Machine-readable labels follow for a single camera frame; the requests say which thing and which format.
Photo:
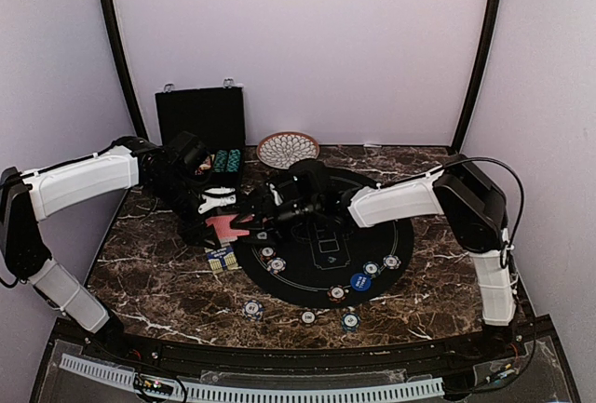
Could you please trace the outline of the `red playing card deck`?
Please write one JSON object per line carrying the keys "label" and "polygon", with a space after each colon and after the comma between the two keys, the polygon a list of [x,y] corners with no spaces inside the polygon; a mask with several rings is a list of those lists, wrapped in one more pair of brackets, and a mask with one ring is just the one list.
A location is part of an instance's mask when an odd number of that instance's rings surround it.
{"label": "red playing card deck", "polygon": [[231,227],[231,221],[236,215],[220,215],[206,219],[206,224],[215,229],[220,242],[234,242],[241,237],[248,236],[248,230],[238,230]]}

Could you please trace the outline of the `blue tan chip stack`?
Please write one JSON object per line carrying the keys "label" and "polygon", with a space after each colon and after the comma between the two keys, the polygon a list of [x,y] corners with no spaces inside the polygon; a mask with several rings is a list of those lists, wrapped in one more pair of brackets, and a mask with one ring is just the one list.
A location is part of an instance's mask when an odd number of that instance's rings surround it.
{"label": "blue tan chip stack", "polygon": [[248,320],[259,321],[264,315],[264,308],[258,301],[249,300],[243,304],[242,313]]}

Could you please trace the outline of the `brown white chip stack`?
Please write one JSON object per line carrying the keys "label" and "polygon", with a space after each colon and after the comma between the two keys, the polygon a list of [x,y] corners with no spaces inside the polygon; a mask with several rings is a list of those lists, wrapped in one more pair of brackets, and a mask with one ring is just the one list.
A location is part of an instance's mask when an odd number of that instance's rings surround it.
{"label": "brown white chip stack", "polygon": [[313,324],[316,321],[316,315],[312,311],[304,311],[301,313],[301,321],[304,324]]}

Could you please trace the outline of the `blue small blind button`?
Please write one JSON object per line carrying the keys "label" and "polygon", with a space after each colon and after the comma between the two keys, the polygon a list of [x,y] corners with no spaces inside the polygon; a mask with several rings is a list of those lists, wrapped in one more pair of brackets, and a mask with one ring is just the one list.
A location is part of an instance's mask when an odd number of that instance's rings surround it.
{"label": "blue small blind button", "polygon": [[370,289],[372,285],[372,278],[364,273],[357,273],[350,278],[350,287],[354,291],[365,292]]}

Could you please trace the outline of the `blue green chip stack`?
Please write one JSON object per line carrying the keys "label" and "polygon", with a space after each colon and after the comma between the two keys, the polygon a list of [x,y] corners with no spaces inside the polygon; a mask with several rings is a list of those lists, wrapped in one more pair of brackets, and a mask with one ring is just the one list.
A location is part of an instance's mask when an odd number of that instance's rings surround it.
{"label": "blue green chip stack", "polygon": [[355,332],[360,326],[360,317],[353,312],[347,312],[341,316],[341,327],[345,332]]}

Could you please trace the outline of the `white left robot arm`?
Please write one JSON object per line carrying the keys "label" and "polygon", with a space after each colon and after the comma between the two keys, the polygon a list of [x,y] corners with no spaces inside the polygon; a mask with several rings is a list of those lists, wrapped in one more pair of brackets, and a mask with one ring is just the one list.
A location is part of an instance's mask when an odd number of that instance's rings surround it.
{"label": "white left robot arm", "polygon": [[197,177],[210,154],[184,132],[167,145],[125,136],[107,148],[59,164],[1,176],[1,253],[15,282],[30,285],[59,312],[95,336],[94,344],[112,362],[131,354],[118,317],[50,251],[41,232],[48,219],[105,195],[142,188],[179,219],[188,245],[216,248],[219,241],[207,218],[231,205],[236,190]]}

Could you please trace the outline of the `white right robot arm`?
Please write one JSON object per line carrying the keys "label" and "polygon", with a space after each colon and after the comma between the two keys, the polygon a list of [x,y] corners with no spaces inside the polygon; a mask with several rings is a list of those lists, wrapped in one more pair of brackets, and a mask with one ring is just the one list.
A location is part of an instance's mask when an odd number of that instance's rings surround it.
{"label": "white right robot arm", "polygon": [[514,284],[508,264],[516,226],[503,191],[463,157],[382,184],[315,159],[254,188],[231,221],[249,278],[284,302],[335,309],[369,302],[406,274],[421,222],[440,222],[473,263],[481,317],[491,326],[475,351],[494,360],[511,344]]}

